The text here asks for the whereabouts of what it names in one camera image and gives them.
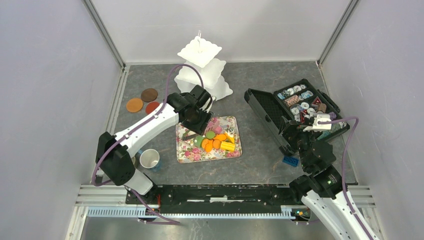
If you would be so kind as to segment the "green toy cake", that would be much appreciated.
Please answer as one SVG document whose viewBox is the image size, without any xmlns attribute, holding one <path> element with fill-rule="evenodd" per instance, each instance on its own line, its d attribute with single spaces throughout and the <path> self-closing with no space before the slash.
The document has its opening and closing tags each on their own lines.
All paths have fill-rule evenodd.
<svg viewBox="0 0 424 240">
<path fill-rule="evenodd" d="M 194 146 L 196 147 L 196 148 L 203 148 L 202 147 L 202 142 L 203 142 L 203 140 L 205 139 L 205 137 L 204 136 L 202 136 L 202 135 L 197 135 L 195 138 L 194 138 L 194 140 L 193 140 L 193 144 L 194 144 Z"/>
</svg>

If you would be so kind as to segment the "pink toy cake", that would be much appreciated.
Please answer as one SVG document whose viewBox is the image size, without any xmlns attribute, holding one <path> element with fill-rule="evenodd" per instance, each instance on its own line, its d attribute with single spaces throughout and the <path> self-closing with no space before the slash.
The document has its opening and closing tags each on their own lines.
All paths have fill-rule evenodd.
<svg viewBox="0 0 424 240">
<path fill-rule="evenodd" d="M 212 130 L 216 135 L 219 135 L 219 134 L 222 134 L 222 132 L 223 132 L 223 128 L 220 126 L 220 125 L 218 125 L 218 126 L 216 126 L 215 128 L 213 128 L 213 130 Z"/>
</svg>

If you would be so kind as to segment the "yellow toy cake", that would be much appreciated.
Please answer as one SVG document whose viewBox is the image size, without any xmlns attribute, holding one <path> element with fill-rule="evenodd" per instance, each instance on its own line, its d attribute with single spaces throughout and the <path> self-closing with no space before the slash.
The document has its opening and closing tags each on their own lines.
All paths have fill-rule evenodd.
<svg viewBox="0 0 424 240">
<path fill-rule="evenodd" d="M 220 149 L 233 152 L 236 149 L 236 145 L 232 142 L 222 141 L 220 144 Z"/>
</svg>

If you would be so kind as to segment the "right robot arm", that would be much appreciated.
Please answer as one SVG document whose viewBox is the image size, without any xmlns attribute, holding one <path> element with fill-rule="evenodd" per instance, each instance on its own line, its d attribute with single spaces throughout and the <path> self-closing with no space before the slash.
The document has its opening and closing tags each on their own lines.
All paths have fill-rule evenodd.
<svg viewBox="0 0 424 240">
<path fill-rule="evenodd" d="M 377 240 L 365 217 L 353 200 L 345 180 L 345 171 L 337 171 L 333 147 L 324 140 L 313 139 L 314 132 L 329 131 L 332 126 L 354 121 L 351 138 L 359 118 L 349 116 L 332 119 L 326 113 L 312 114 L 311 121 L 301 125 L 295 120 L 284 120 L 280 133 L 288 133 L 296 142 L 304 175 L 289 184 L 289 199 L 295 204 L 304 204 L 337 240 Z"/>
</svg>

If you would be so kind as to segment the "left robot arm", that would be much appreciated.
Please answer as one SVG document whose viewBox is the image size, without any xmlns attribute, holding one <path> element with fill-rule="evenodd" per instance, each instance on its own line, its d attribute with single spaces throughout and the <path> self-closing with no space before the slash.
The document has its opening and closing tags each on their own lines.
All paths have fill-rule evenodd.
<svg viewBox="0 0 424 240">
<path fill-rule="evenodd" d="M 145 204 L 153 203 L 157 198 L 155 184 L 136 170 L 132 158 L 146 143 L 178 124 L 203 134 L 213 116 L 211 108 L 215 100 L 200 85 L 190 92 L 169 94 L 152 113 L 132 126 L 115 134 L 106 131 L 100 135 L 95 169 L 101 169 L 116 186 L 135 190 Z"/>
</svg>

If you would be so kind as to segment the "green macaron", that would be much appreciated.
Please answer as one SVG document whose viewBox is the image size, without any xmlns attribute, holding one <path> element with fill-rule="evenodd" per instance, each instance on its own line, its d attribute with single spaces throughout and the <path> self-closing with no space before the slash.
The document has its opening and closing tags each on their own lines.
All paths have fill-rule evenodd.
<svg viewBox="0 0 424 240">
<path fill-rule="evenodd" d="M 213 139 L 214 137 L 216 136 L 216 133 L 214 132 L 214 131 L 212 131 L 212 130 L 210 130 L 210 131 L 207 131 L 206 133 L 205 133 L 205 137 L 207 138 L 207 139 Z"/>
</svg>

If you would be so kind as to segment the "blue toy brick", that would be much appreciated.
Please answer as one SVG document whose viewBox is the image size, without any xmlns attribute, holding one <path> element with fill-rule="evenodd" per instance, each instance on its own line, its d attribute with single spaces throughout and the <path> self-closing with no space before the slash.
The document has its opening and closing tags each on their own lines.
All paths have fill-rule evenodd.
<svg viewBox="0 0 424 240">
<path fill-rule="evenodd" d="M 292 156 L 284 156 L 282 162 L 296 168 L 299 164 L 299 159 Z"/>
</svg>

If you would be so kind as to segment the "floral rectangular tray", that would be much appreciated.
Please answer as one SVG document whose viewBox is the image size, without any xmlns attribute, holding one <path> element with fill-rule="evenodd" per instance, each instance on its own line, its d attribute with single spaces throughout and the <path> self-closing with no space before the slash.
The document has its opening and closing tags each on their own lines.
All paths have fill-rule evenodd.
<svg viewBox="0 0 424 240">
<path fill-rule="evenodd" d="M 176 156 L 180 164 L 236 158 L 242 155 L 241 138 L 234 116 L 213 117 L 203 134 L 178 124 Z"/>
</svg>

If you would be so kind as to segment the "black poker chip case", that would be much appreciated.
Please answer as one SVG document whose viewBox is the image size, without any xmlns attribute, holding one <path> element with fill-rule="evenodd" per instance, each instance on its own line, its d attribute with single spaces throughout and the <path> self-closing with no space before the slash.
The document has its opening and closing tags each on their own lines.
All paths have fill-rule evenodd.
<svg viewBox="0 0 424 240">
<path fill-rule="evenodd" d="M 286 156 L 293 156 L 297 149 L 281 149 L 280 118 L 295 120 L 302 125 L 312 123 L 312 113 L 329 114 L 331 120 L 341 119 L 340 108 L 324 92 L 315 88 L 307 79 L 301 79 L 274 92 L 249 88 L 244 93 L 244 100 Z"/>
</svg>

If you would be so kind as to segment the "red round coaster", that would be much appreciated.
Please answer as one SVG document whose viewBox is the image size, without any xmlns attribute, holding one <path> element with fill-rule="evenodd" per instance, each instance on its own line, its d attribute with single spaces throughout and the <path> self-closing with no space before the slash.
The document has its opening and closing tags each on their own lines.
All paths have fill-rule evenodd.
<svg viewBox="0 0 424 240">
<path fill-rule="evenodd" d="M 145 108 L 145 113 L 147 115 L 151 114 L 154 110 L 156 110 L 158 107 L 160 106 L 160 103 L 157 101 L 152 101 L 150 103 L 147 104 L 146 108 Z"/>
</svg>

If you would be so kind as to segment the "white and blue mug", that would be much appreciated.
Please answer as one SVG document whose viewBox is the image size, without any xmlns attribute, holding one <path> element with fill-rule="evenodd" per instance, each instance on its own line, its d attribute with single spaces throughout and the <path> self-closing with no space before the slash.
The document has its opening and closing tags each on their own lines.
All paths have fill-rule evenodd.
<svg viewBox="0 0 424 240">
<path fill-rule="evenodd" d="M 138 163 L 144 169 L 157 172 L 161 168 L 160 154 L 155 149 L 138 150 Z"/>
</svg>

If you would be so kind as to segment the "dark brown round coaster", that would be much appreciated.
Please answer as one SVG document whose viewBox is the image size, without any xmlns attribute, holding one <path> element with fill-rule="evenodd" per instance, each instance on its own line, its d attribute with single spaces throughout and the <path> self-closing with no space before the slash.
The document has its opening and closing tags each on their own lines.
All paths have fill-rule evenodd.
<svg viewBox="0 0 424 240">
<path fill-rule="evenodd" d="M 142 101 L 150 103 L 156 100 L 158 97 L 158 92 L 154 88 L 147 88 L 142 91 L 140 98 Z"/>
</svg>

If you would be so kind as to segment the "orange round coaster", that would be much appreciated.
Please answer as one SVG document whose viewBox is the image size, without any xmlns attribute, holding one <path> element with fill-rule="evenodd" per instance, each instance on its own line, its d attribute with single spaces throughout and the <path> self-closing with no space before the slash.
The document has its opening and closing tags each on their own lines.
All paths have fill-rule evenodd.
<svg viewBox="0 0 424 240">
<path fill-rule="evenodd" d="M 131 98 L 126 103 L 126 110 L 130 113 L 137 113 L 143 109 L 144 102 L 141 98 Z"/>
</svg>

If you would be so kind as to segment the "white three-tier dessert stand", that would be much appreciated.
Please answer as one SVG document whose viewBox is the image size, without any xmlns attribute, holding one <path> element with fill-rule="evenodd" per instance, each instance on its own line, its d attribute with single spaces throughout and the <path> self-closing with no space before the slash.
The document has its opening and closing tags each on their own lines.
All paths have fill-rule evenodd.
<svg viewBox="0 0 424 240">
<path fill-rule="evenodd" d="M 233 94 L 233 90 L 222 76 L 227 62 L 216 58 L 222 50 L 221 46 L 212 43 L 202 37 L 202 31 L 183 47 L 177 55 L 185 60 L 185 64 L 174 78 L 181 93 L 190 92 L 196 85 L 200 85 L 199 77 L 202 78 L 203 88 L 210 93 L 214 102 L 221 102 Z"/>
</svg>

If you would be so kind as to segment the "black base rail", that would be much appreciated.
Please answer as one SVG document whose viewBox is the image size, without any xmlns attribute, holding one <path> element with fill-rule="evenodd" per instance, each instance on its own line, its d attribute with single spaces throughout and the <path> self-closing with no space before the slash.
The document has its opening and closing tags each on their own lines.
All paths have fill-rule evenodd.
<svg viewBox="0 0 424 240">
<path fill-rule="evenodd" d="M 158 207 L 161 214 L 277 214 L 304 209 L 294 190 L 279 184 L 163 184 L 145 195 L 128 190 L 128 205 Z"/>
</svg>

